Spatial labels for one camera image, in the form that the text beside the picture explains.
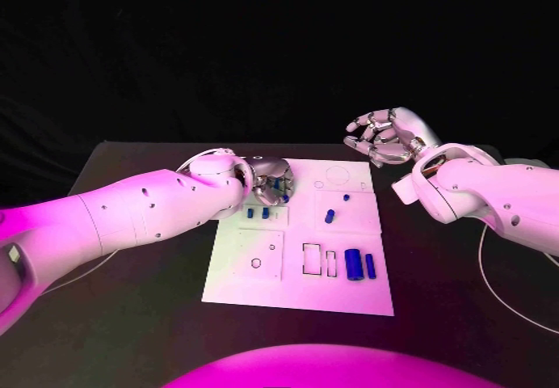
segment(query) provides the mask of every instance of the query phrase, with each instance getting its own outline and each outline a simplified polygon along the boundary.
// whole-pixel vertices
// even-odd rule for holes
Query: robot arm
[[[52,282],[81,264],[228,217],[251,191],[267,205],[293,194],[294,176],[283,159],[244,159],[231,150],[217,150],[183,168],[0,211],[0,334]]]
[[[500,165],[477,147],[443,145],[423,119],[405,108],[358,117],[348,131],[361,125],[368,126],[362,138],[348,136],[345,143],[378,167],[411,159],[417,162],[411,174],[392,185],[405,204],[420,200],[444,223],[462,217],[479,218],[503,238],[559,255],[558,170]]]

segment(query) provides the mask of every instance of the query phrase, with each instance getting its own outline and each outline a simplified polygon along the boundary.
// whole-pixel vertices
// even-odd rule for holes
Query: table
[[[345,145],[98,145],[70,194],[227,146],[240,155],[365,161]],[[121,251],[78,282],[45,295],[0,337],[0,386],[162,386],[201,365],[281,344],[348,344],[438,361],[505,386],[558,386],[559,336],[506,309],[483,283],[483,223],[438,223],[405,206],[391,184],[411,165],[372,167],[395,317],[202,303],[217,221]],[[483,249],[498,293],[559,327],[559,270],[493,232]],[[100,260],[85,264],[75,276]]]

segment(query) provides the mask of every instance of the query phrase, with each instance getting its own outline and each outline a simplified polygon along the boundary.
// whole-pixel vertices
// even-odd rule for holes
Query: robotic hand
[[[289,162],[218,149],[176,172],[153,171],[77,196],[0,210],[0,335],[75,267],[231,216],[251,192],[266,205],[289,201]]]
[[[345,144],[377,167],[414,159],[413,172],[392,185],[408,205],[417,200],[436,220],[479,218],[512,241],[559,255],[559,171],[526,164],[500,165],[473,145],[443,145],[407,108],[372,112],[348,126],[366,125]]]

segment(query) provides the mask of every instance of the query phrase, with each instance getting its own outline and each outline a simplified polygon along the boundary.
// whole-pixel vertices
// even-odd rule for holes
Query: black backdrop
[[[0,5],[3,206],[64,196],[104,140],[338,143],[397,106],[559,164],[552,10],[139,3]]]

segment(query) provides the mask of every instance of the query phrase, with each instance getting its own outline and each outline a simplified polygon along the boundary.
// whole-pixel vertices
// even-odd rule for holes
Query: blue cylinder
[[[330,209],[330,210],[329,210],[329,213],[326,214],[326,219],[325,219],[325,222],[326,222],[328,224],[332,223],[332,221],[333,221],[333,219],[335,219],[335,214],[336,214],[336,212]]]
[[[368,253],[365,255],[365,262],[368,263],[368,275],[369,279],[377,279],[377,271],[375,271],[375,263],[374,263],[374,255]]]
[[[349,280],[364,280],[364,264],[359,249],[346,250],[346,271]]]

